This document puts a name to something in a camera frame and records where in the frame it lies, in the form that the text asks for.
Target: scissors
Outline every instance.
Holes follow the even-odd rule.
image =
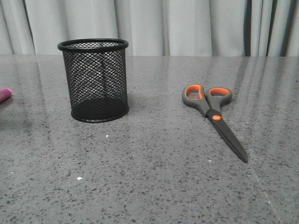
[[[245,149],[221,116],[221,106],[228,104],[232,95],[230,90],[222,87],[211,88],[204,93],[201,85],[193,84],[184,88],[182,98],[186,106],[199,110],[207,117],[232,151],[243,162],[248,162]]]

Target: scissor pivot screw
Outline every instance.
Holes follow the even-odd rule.
[[[219,116],[219,115],[214,115],[214,116],[212,117],[212,119],[215,120],[215,121],[219,121],[219,120],[221,120],[221,116]]]

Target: scissor blade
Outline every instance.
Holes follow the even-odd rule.
[[[228,127],[228,125],[225,123],[225,121],[221,118],[221,120],[215,121],[213,120],[214,113],[208,113],[208,118],[210,122],[213,124],[215,129],[218,131],[219,135],[224,139],[224,141],[228,144],[228,146],[232,149],[232,151],[243,161],[248,162],[248,156],[237,139],[237,137],[234,135],[232,130]]]

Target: metal mesh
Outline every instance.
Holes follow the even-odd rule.
[[[101,48],[115,42],[84,42],[69,48]],[[104,122],[128,112],[125,49],[104,53],[63,51],[71,115],[84,122]]]

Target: granite countertop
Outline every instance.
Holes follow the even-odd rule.
[[[71,117],[62,56],[0,56],[1,224],[294,224],[299,58],[127,57],[129,112]],[[181,99],[223,86],[242,162]]]

